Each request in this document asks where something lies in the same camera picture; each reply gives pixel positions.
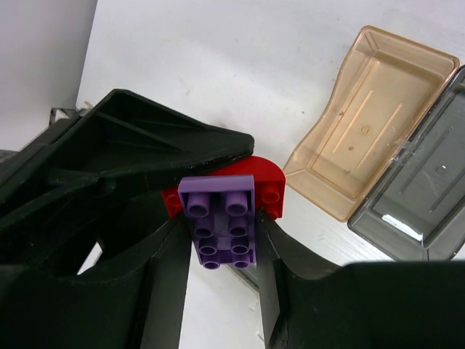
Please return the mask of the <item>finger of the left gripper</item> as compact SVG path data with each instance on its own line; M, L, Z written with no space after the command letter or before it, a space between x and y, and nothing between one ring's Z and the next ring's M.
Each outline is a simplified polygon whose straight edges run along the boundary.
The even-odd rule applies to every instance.
M205 124L125 89L61 119L1 169L1 260L45 260L141 195L250 156L246 133Z

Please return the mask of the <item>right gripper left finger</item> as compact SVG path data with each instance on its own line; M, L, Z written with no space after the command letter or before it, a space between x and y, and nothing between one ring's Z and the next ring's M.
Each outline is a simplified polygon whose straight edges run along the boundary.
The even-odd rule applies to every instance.
M1 267L3 348L177 348L191 242L175 217L80 275Z

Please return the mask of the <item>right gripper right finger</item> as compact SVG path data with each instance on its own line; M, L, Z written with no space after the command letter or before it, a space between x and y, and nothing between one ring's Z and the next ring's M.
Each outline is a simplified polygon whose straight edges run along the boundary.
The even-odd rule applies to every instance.
M464 263L338 266L256 212L267 348L462 348Z

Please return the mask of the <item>red lego stack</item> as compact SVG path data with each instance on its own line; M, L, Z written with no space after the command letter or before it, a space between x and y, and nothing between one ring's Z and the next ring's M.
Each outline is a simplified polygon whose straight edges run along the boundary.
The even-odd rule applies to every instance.
M207 174L207 176L230 175L253 175L255 207L264 208L273 220L283 216L286 179L277 164L259 156L250 156Z

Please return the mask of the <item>purple lego stack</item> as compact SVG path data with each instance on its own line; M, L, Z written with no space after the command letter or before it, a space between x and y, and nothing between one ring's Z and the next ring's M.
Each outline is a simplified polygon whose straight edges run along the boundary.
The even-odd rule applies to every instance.
M177 192L204 268L256 263L253 175L185 177Z

